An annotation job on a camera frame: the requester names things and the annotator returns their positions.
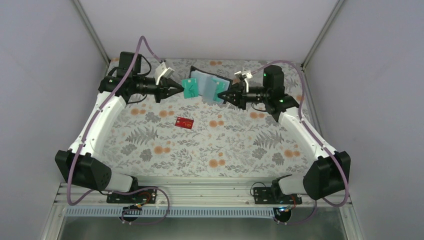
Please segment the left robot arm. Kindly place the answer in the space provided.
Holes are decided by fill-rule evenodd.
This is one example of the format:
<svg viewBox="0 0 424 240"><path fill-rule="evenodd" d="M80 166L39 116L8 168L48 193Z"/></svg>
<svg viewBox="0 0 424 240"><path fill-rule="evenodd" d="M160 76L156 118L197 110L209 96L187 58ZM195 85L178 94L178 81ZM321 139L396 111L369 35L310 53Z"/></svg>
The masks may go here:
<svg viewBox="0 0 424 240"><path fill-rule="evenodd" d="M93 110L76 140L67 150L59 150L55 162L66 183L94 191L115 191L131 203L139 197L136 178L113 171L104 164L103 148L117 117L132 95L151 95L159 103L183 92L183 87L171 79L172 65L163 61L150 71L141 71L145 57L122 52L118 66L112 68L100 82Z"/></svg>

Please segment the black leather card holder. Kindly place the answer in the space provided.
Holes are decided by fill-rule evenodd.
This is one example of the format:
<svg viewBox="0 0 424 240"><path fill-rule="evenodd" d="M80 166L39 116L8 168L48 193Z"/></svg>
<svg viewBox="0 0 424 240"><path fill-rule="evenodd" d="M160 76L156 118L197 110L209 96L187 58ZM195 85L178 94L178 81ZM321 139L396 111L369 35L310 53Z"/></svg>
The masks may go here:
<svg viewBox="0 0 424 240"><path fill-rule="evenodd" d="M227 83L228 85L232 85L233 81L229 78L219 76L213 73L209 73L203 70L200 70L194 66L190 67L190 78L196 78L198 83L198 93L202 97L202 99L211 104L225 104L213 102L213 91L215 90L213 80L218 80L220 82Z"/></svg>

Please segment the teal credit card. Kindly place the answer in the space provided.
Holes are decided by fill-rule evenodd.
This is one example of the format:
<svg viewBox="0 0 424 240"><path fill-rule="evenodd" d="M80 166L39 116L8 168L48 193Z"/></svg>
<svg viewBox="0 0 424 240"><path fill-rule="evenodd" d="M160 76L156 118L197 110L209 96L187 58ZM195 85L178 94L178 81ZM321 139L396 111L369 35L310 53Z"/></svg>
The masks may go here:
<svg viewBox="0 0 424 240"><path fill-rule="evenodd" d="M226 84L222 81L213 80L215 90L213 91L212 101L218 104L222 104L224 102L223 99L218 97L218 94L225 91Z"/></svg>
<svg viewBox="0 0 424 240"><path fill-rule="evenodd" d="M184 99L196 98L199 96L199 86L196 78L187 78L181 81Z"/></svg>

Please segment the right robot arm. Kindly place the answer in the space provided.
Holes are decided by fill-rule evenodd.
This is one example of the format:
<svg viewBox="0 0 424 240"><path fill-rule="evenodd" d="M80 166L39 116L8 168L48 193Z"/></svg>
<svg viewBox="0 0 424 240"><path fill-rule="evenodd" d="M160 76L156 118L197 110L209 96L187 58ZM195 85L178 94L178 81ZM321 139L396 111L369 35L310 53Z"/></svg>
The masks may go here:
<svg viewBox="0 0 424 240"><path fill-rule="evenodd" d="M298 101L285 92L283 69L271 64L264 67L262 86L249 86L248 80L253 76L250 71L235 75L240 81L217 96L243 110L248 103L264 104L266 112L292 135L308 160L307 172L273 180L272 200L282 204L294 194L320 200L344 191L341 204L345 204L349 197L351 158L346 151L338 151L328 144L304 117Z"/></svg>

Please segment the red credit card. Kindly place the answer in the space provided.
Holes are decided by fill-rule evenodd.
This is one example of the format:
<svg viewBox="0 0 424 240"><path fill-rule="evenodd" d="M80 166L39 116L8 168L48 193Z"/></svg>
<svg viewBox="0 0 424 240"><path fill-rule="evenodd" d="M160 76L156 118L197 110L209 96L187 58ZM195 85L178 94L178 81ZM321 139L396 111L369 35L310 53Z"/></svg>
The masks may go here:
<svg viewBox="0 0 424 240"><path fill-rule="evenodd" d="M180 117L180 116L178 116L176 118L176 122L175 122L176 127L180 127L180 128L184 128L184 129L190 129L190 130L193 128L193 124L194 124L193 119L184 118L184 117Z"/></svg>

